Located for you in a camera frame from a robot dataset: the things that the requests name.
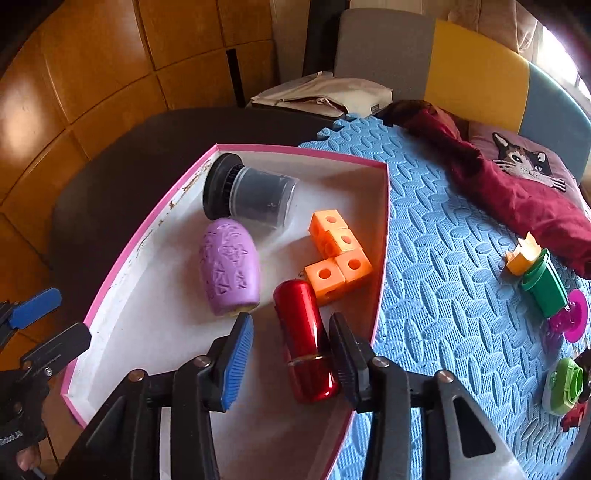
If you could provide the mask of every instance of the red bottle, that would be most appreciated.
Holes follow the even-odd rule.
[[[303,280],[288,280],[273,292],[281,323],[291,388],[300,403],[333,397],[339,383],[332,372],[329,338],[314,290]]]

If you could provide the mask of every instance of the window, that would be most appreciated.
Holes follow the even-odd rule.
[[[538,25],[537,52],[532,62],[548,73],[591,116],[591,94],[582,81],[573,59],[546,27]]]

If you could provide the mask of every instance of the orange cube block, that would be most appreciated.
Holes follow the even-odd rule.
[[[344,254],[335,257],[335,262],[339,270],[345,277],[346,290],[349,291],[357,288],[374,271],[368,258],[360,248],[345,252]]]
[[[342,294],[346,280],[333,258],[308,265],[304,271],[319,306],[336,300]]]
[[[329,230],[325,235],[324,257],[332,258],[351,250],[357,250],[361,245],[351,230]]]
[[[318,251],[324,256],[326,246],[326,232],[348,228],[337,210],[319,210],[314,212],[308,232]]]

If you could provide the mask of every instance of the purple egg-shaped toy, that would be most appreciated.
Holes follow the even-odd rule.
[[[237,221],[220,218],[203,235],[199,251],[207,300],[217,316],[237,315],[261,301],[261,267],[254,241]]]

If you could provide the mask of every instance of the finger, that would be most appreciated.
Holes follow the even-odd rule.
[[[41,465],[41,453],[38,445],[30,446],[17,453],[18,467],[24,472]]]

